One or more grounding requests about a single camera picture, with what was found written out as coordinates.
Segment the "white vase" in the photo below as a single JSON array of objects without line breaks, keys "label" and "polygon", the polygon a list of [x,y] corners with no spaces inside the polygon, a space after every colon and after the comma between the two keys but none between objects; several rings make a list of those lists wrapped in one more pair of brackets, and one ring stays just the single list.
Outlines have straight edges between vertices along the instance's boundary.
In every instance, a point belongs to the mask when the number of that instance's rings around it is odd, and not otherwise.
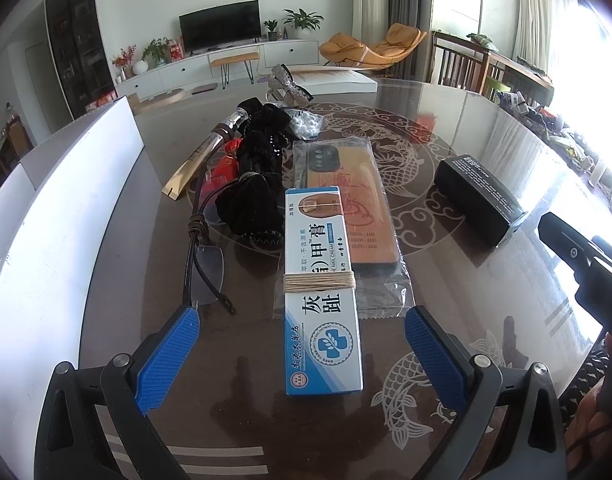
[{"label": "white vase", "polygon": [[132,66],[132,71],[135,72],[135,75],[145,74],[148,72],[148,63],[141,59]]},{"label": "white vase", "polygon": [[312,35],[312,30],[310,28],[299,28],[295,29],[295,37],[298,40],[310,40],[310,36]]}]

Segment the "twine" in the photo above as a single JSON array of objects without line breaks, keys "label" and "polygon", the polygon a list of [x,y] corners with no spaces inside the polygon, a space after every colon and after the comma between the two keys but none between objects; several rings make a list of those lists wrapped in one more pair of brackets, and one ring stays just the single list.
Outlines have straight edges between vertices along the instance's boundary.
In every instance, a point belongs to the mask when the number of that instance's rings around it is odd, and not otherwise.
[{"label": "twine", "polygon": [[310,290],[333,290],[335,288],[355,288],[355,273],[352,270],[341,272],[301,272],[284,275],[284,292],[308,292]]}]

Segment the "screw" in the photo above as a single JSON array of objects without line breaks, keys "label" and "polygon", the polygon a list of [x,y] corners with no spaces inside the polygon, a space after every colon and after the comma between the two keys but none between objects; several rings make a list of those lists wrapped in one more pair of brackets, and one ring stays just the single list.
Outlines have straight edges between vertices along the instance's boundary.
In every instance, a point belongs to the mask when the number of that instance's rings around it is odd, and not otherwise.
[{"label": "screw", "polygon": [[113,364],[121,368],[122,366],[126,366],[128,362],[131,360],[131,357],[128,354],[118,354],[113,357]]},{"label": "screw", "polygon": [[490,366],[490,359],[485,355],[476,355],[475,364],[480,368],[488,368]]},{"label": "screw", "polygon": [[544,363],[535,363],[532,366],[532,369],[535,370],[535,373],[539,375],[545,375],[548,373],[548,367]]},{"label": "screw", "polygon": [[68,368],[70,368],[70,363],[68,361],[62,361],[61,363],[59,363],[56,367],[55,367],[55,371],[59,374],[65,374],[68,371]]}]

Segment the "plastic wrap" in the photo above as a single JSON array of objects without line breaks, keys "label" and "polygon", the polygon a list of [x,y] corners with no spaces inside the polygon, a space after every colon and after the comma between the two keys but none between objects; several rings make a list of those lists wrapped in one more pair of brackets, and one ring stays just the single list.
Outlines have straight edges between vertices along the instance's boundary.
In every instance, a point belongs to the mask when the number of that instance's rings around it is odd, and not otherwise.
[{"label": "plastic wrap", "polygon": [[326,126],[326,118],[322,115],[297,108],[282,108],[282,110],[291,117],[291,122],[286,129],[299,140],[317,139],[320,131]]},{"label": "plastic wrap", "polygon": [[[410,276],[370,142],[347,137],[295,142],[292,149],[295,188],[339,186],[360,319],[404,316],[415,304]],[[284,316],[283,278],[282,256],[273,317]]]}]

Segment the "blue cross logo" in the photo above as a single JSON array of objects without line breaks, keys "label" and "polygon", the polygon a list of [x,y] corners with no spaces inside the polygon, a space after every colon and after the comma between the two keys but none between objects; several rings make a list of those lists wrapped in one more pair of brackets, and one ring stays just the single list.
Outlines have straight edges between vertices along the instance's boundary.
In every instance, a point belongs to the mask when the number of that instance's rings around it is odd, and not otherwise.
[{"label": "blue cross logo", "polygon": [[345,350],[348,346],[348,340],[345,336],[339,335],[339,331],[335,328],[326,330],[325,336],[317,340],[317,348],[320,351],[326,352],[326,357],[336,359],[339,357],[339,351]]}]

